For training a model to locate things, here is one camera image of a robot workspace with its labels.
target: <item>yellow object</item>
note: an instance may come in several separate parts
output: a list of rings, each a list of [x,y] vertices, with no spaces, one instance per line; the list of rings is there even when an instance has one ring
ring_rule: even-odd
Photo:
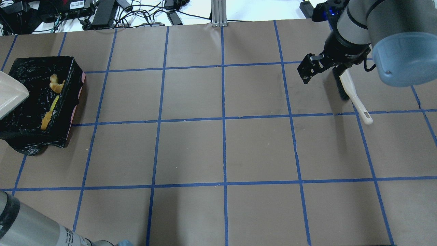
[[[55,109],[56,103],[58,102],[59,96],[55,97],[55,100],[53,100],[52,106],[50,107],[50,111],[48,111],[44,118],[41,121],[41,130],[46,130],[47,125],[49,124],[50,120],[52,119],[53,110]]]
[[[61,93],[62,88],[64,87],[65,80],[62,82],[62,84],[59,84],[58,76],[56,74],[53,74],[50,76],[50,88],[55,93]]]

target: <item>robotic arm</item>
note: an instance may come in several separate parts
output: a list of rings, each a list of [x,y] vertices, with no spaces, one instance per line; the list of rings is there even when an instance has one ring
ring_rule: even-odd
[[[305,84],[330,67],[341,75],[365,62],[370,44],[384,83],[405,87],[437,78],[437,0],[329,0],[316,7],[313,21],[322,21],[321,12],[333,30],[323,52],[299,65]]]

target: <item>white label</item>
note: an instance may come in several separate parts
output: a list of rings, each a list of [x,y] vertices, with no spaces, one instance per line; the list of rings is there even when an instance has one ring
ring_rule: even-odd
[[[91,243],[70,229],[59,225],[59,238],[55,246],[91,246]]]
[[[85,1],[71,2],[70,3],[70,9],[83,8],[84,4],[85,4]]]

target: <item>light blue joint cover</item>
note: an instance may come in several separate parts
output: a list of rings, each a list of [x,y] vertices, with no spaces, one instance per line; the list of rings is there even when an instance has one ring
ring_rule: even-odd
[[[117,244],[118,246],[134,246],[131,242],[128,240],[123,240]]]
[[[381,80],[391,86],[406,87],[437,79],[437,35],[404,32],[379,41],[373,60]]]

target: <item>black trash bag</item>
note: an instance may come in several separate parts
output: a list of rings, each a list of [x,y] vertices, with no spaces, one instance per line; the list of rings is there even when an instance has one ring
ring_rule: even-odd
[[[53,74],[58,76],[59,84],[65,80],[60,94],[49,87]],[[14,150],[30,156],[36,155],[46,145],[64,148],[85,79],[74,58],[18,58],[9,75],[29,90],[29,97],[0,120],[0,139]],[[42,119],[58,95],[50,122],[46,130],[41,130]]]

